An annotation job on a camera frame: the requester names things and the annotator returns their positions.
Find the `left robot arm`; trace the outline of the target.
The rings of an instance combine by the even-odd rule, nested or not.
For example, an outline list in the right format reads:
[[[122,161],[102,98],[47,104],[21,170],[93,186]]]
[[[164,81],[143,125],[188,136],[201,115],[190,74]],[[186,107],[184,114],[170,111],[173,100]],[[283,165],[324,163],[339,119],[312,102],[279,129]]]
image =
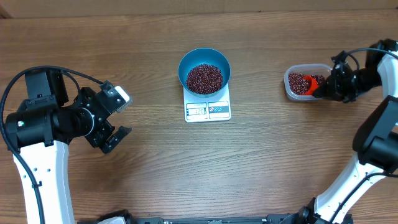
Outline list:
[[[21,178],[29,223],[76,223],[68,183],[73,139],[84,137],[107,154],[131,132],[124,126],[115,128],[107,120],[131,103],[123,88],[91,78],[100,91],[78,87],[69,105],[63,78],[74,75],[87,77],[63,67],[28,68],[11,80],[1,98],[3,108],[12,86],[25,78],[28,97],[16,112],[1,116],[1,135]]]

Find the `red measuring scoop blue handle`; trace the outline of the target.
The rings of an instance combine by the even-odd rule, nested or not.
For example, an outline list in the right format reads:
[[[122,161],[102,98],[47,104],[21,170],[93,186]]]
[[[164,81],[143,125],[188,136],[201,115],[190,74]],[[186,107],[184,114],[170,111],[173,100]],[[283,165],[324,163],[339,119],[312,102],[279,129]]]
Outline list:
[[[303,95],[313,95],[313,92],[319,87],[318,82],[310,75],[304,76],[303,80],[309,82],[308,90]]]

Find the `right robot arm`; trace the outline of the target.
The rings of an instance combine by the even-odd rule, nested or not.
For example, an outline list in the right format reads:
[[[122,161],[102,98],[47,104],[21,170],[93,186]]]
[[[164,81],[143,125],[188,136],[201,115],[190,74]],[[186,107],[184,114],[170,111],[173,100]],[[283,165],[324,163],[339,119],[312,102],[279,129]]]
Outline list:
[[[348,211],[378,181],[397,174],[397,41],[379,40],[364,48],[364,68],[346,63],[354,50],[332,58],[330,76],[316,89],[315,98],[350,103],[381,86],[383,101],[360,126],[353,139],[354,154],[330,187],[296,214],[295,223],[351,223]]]

